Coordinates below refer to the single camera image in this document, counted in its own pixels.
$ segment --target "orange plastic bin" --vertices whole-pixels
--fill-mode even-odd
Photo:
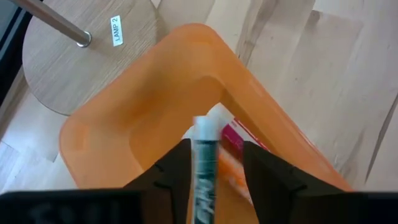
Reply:
[[[173,148],[194,116],[219,102],[272,153],[351,190],[216,32],[201,24],[175,29],[73,113],[60,150],[79,188],[123,187]],[[257,222],[252,205],[227,183],[218,181],[216,194],[216,222]]]

